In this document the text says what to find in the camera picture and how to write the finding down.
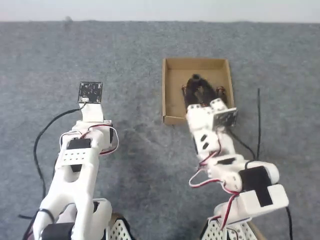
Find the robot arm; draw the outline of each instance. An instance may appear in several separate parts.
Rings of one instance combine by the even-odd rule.
[[[80,85],[78,101],[83,120],[60,138],[54,177],[33,223],[35,240],[101,240],[104,235],[108,239],[112,207],[106,199],[93,199],[93,193],[99,155],[116,150],[118,145],[108,149],[113,133],[118,135],[112,122],[104,120],[101,93],[100,82]]]
[[[219,182],[226,192],[232,194],[228,202],[214,209],[212,219],[218,220],[223,229],[226,225],[247,222],[253,217],[287,207],[289,200],[284,187],[278,184],[280,174],[277,167],[268,162],[248,161],[236,154],[225,127],[234,125],[237,109],[227,108],[215,94],[199,97],[199,88],[204,87],[200,83],[197,85],[200,80],[203,82],[200,76],[194,75],[183,88],[186,119],[199,160],[199,171],[206,171],[212,179],[205,183]]]

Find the wire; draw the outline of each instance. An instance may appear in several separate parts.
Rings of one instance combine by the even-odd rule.
[[[208,225],[210,224],[211,221],[216,221],[216,220],[218,220],[218,219],[220,219],[220,218],[221,218],[221,215],[208,217],[208,218],[207,218],[207,220],[208,220]]]
[[[33,224],[34,224],[34,222],[36,220],[36,216],[38,214],[38,211],[39,210],[37,210],[36,213],[34,214],[34,216],[32,217],[32,219],[31,219],[26,231],[23,234],[22,240],[28,240],[28,238],[33,234],[33,231],[32,231],[31,228],[32,228],[32,226],[33,226]]]
[[[288,215],[288,220],[289,220],[289,236],[290,236],[290,240],[293,240],[294,236],[293,236],[293,231],[292,231],[291,212],[290,212],[290,209],[289,209],[288,206],[285,208],[285,210],[286,210],[286,214]]]
[[[36,166],[36,169],[37,169],[37,172],[39,174],[39,177],[41,179],[41,182],[42,182],[42,199],[44,199],[46,197],[46,193],[47,193],[47,188],[46,188],[46,183],[45,183],[45,179],[44,179],[44,175],[40,169],[40,166],[39,166],[39,161],[38,161],[38,157],[37,157],[37,147],[38,147],[38,143],[39,143],[39,140],[41,138],[41,136],[45,133],[45,131],[51,126],[51,124],[53,124],[56,120],[58,120],[59,118],[63,117],[64,115],[67,115],[67,114],[72,114],[74,112],[77,112],[77,111],[80,111],[82,108],[76,108],[76,109],[72,109],[72,110],[68,110],[68,111],[65,111],[59,115],[57,115],[56,117],[54,117],[46,126],[44,129],[42,129],[42,131],[38,134],[38,136],[36,137],[35,139],[35,142],[34,142],[34,146],[33,146],[33,160],[34,160],[34,163],[35,163],[35,166]]]
[[[259,161],[260,145],[261,145],[261,106],[260,106],[260,88],[257,93],[257,107],[258,107],[258,145],[256,147],[256,160]]]
[[[19,214],[19,215],[18,215],[18,218],[31,220],[31,219],[32,219],[32,216],[27,216],[27,215]]]
[[[67,132],[65,132],[65,133],[62,133],[61,136],[60,136],[60,138],[59,138],[60,149],[61,149],[61,147],[62,147],[62,139],[63,139],[63,136],[64,136],[64,135],[74,135],[74,134],[76,134],[76,133],[78,133],[78,134],[80,134],[80,136],[82,136],[82,132],[80,132],[79,130],[71,130],[71,131],[67,131]]]
[[[223,189],[225,192],[227,192],[228,194],[239,194],[238,191],[233,191],[233,190],[227,189],[227,188],[226,188],[226,184],[227,184],[227,183],[226,183],[225,181],[221,183],[222,189]]]
[[[207,165],[207,164],[205,164],[205,162],[206,162],[208,159],[210,159],[210,158],[212,158],[212,157],[214,157],[214,156],[216,156],[216,155],[219,155],[219,154],[221,153],[222,147],[221,147],[221,142],[220,142],[220,138],[219,138],[219,135],[218,135],[218,130],[216,130],[215,133],[216,133],[216,135],[217,135],[217,137],[218,137],[219,151],[214,151],[214,152],[212,152],[211,154],[209,154],[209,156],[207,156],[204,160],[202,160],[201,162],[199,162],[199,166],[205,166],[205,165]]]
[[[205,171],[205,169],[203,168],[200,168],[189,180],[189,186],[192,187],[192,188],[200,188],[204,185],[207,185],[209,183],[217,183],[217,182],[221,182],[220,179],[217,179],[217,178],[210,178],[208,180],[205,180],[203,182],[200,182],[200,183],[197,183],[197,184],[192,184],[191,181],[202,171]]]
[[[234,230],[234,229],[232,229],[232,228],[230,228],[230,227],[226,227],[226,229],[230,230],[231,232],[234,232],[234,233],[235,233],[235,236],[236,236],[236,240],[239,240],[239,235],[238,235],[238,233],[237,233],[236,230]]]
[[[205,162],[206,162],[208,159],[214,157],[214,156],[217,155],[217,154],[218,154],[218,151],[212,152],[211,154],[209,154],[209,156],[207,156],[205,159],[203,159],[201,162],[199,162],[199,165],[200,165],[200,166],[205,166],[205,165],[207,165],[207,164],[205,164]]]
[[[111,149],[111,150],[108,150],[108,151],[102,151],[102,152],[100,152],[100,155],[106,155],[106,154],[111,154],[111,153],[115,152],[119,147],[119,136],[118,136],[117,130],[112,125],[109,125],[109,124],[92,125],[92,126],[88,127],[87,132],[82,134],[80,138],[81,139],[85,138],[85,136],[91,131],[92,128],[97,128],[97,127],[108,127],[110,129],[114,130],[114,133],[116,135],[116,147],[114,149]]]
[[[233,200],[235,199],[235,197],[238,196],[238,195],[239,195],[239,193],[233,194],[233,195],[229,198],[228,205],[227,205],[227,208],[226,208],[226,212],[225,212],[225,215],[224,215],[224,219],[223,219],[223,222],[222,222],[222,225],[221,225],[221,228],[220,228],[221,231],[222,231],[222,230],[224,229],[224,227],[226,226],[226,223],[227,223],[227,220],[228,220],[228,217],[229,217],[229,213],[230,213],[230,209],[231,209],[232,202],[233,202]]]
[[[44,129],[42,129],[42,131],[40,131],[40,133],[38,134],[38,136],[36,137],[35,141],[34,141],[34,146],[33,146],[33,160],[34,160],[34,164],[35,164],[35,167],[36,167],[36,170],[38,172],[38,175],[40,177],[40,180],[42,182],[42,200],[46,197],[46,193],[47,193],[47,188],[46,188],[46,182],[45,182],[45,179],[44,179],[44,175],[41,171],[41,168],[40,168],[40,165],[39,165],[39,161],[38,161],[38,157],[37,157],[37,147],[38,147],[38,143],[39,143],[39,140],[41,138],[41,136],[45,133],[45,131],[51,126],[51,124],[53,124],[56,120],[58,120],[59,118],[63,117],[64,115],[67,115],[67,114],[71,114],[71,113],[74,113],[74,112],[77,112],[77,111],[81,111],[85,106],[87,105],[87,103],[85,103],[82,107],[80,108],[75,108],[75,109],[71,109],[71,110],[68,110],[68,111],[65,111],[57,116],[55,116],[45,127]],[[22,218],[22,219],[30,219],[31,218],[31,221],[29,223],[29,226],[27,228],[27,230],[25,231],[24,235],[23,235],[23,240],[28,240],[28,238],[31,236],[32,232],[30,232],[31,228],[32,228],[32,225],[34,224],[35,222],[35,219],[36,219],[36,216],[37,216],[37,213],[38,211],[35,213],[35,215],[31,218],[29,216],[25,216],[25,215],[22,215],[22,214],[19,214],[18,217],[19,218]]]
[[[237,140],[243,147],[245,147],[246,149],[248,149],[250,151],[250,153],[252,154],[252,159],[256,159],[256,155],[254,153],[254,151],[252,151],[252,149],[245,144],[236,134],[234,134],[230,128],[227,129],[227,131],[229,132],[229,134],[235,139]]]

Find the cardboard box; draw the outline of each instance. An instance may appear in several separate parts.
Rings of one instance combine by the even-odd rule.
[[[200,74],[214,88],[223,86],[228,108],[235,107],[227,59],[165,58],[162,63],[162,114],[166,125],[182,124],[186,121],[182,86],[187,84],[193,74]]]

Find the carpet floor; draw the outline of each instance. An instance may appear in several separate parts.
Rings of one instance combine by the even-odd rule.
[[[101,157],[95,197],[110,200],[139,240],[194,240],[228,195],[191,189],[197,166],[186,125],[162,123],[162,59],[226,58],[234,130],[256,149],[261,88],[262,161],[277,165],[297,240],[320,236],[320,25],[192,22],[0,23],[0,239],[21,239],[41,202],[33,162],[39,131],[77,107],[80,81],[102,81],[106,119],[120,147]],[[43,135],[38,158],[49,187],[65,116]],[[239,153],[250,153],[235,144]],[[287,240],[285,209],[253,219],[268,239]]]

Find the white wall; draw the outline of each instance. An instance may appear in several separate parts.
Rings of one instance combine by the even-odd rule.
[[[320,23],[320,0],[0,0],[0,21]]]

